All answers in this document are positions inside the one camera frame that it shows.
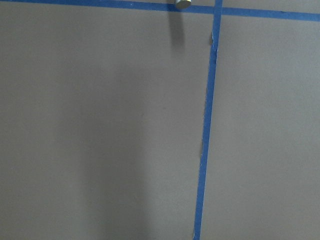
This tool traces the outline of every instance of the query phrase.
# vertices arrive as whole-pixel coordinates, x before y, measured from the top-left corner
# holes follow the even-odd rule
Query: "gray panel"
[[[320,13],[319,0],[223,0],[223,6],[229,8]]]
[[[134,2],[174,4],[175,0],[134,0]],[[192,5],[214,6],[215,5],[215,0],[192,0]]]
[[[191,240],[212,15],[0,11],[0,239]]]
[[[319,238],[319,33],[222,17],[202,240]]]

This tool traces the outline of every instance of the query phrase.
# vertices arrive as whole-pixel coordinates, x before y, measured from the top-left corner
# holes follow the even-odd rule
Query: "vertical blue line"
[[[207,92],[205,97],[203,133],[202,133],[202,154],[200,159],[199,180],[198,180],[198,189],[197,189],[197,196],[196,196],[193,240],[200,240],[200,234],[201,234],[201,223],[202,223],[202,213],[203,213],[204,197],[205,197],[211,116],[212,116],[212,108],[213,108],[213,102],[214,102],[214,89],[215,89],[215,78],[216,78],[216,69],[217,69],[222,4],[223,4],[223,0],[216,0],[215,6],[214,6],[214,12],[213,12],[214,14],[213,27],[212,27],[213,44],[210,51],[209,73],[208,73],[208,82],[207,82],[207,90],[206,90]]]

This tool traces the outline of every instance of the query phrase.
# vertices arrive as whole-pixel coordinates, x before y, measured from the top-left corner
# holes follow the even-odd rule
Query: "small cylindrical object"
[[[177,9],[185,9],[191,5],[191,0],[175,0],[175,7]]]

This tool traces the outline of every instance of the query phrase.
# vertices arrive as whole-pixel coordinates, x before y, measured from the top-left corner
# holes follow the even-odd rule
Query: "blue stripe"
[[[195,14],[213,14],[214,13],[213,6],[192,5],[186,9],[179,10],[175,7],[174,4],[122,1],[122,0],[1,0],[1,1],[2,2],[18,2],[18,3],[34,3],[34,4],[105,7],[105,8],[116,8],[116,9],[136,9],[136,10],[164,11],[164,12],[182,12],[182,13],[195,13]]]
[[[211,116],[214,102],[214,89],[217,69],[217,57],[220,35],[220,23],[222,15],[223,0],[216,0],[213,16],[212,37],[213,44],[210,51],[209,73],[205,98],[203,133],[202,133],[202,154],[200,159],[199,180],[196,196],[195,217],[194,217],[194,236],[193,240],[200,240],[202,213],[204,207],[206,174],[208,151],[210,141]]]
[[[223,15],[320,22],[320,14],[224,7]]]

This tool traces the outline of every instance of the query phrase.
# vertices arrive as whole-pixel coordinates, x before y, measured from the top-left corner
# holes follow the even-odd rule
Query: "blue line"
[[[211,116],[212,116],[212,109],[213,109],[213,103],[214,103],[214,89],[215,89],[215,79],[216,79],[216,69],[217,69],[222,5],[223,5],[223,0],[215,1],[214,13],[213,13],[214,14],[213,27],[212,27],[213,44],[210,51],[209,73],[208,73],[208,82],[207,82],[207,90],[206,90],[206,97],[205,97],[203,133],[202,133],[202,154],[200,159],[199,180],[198,180],[198,189],[197,189],[197,196],[196,196],[193,240],[200,240],[200,234],[201,234],[201,223],[202,223],[202,213],[204,208]]]
[[[224,7],[223,15],[320,22],[320,14]]]
[[[174,4],[139,2],[139,1],[122,1],[122,0],[0,0],[0,2],[18,2],[18,3],[34,3],[34,4],[55,4],[55,5],[74,5],[74,6],[90,6],[104,7],[116,9],[135,9],[149,11],[164,12],[181,12],[194,14],[213,14],[213,6],[192,5],[186,9],[179,10]]]

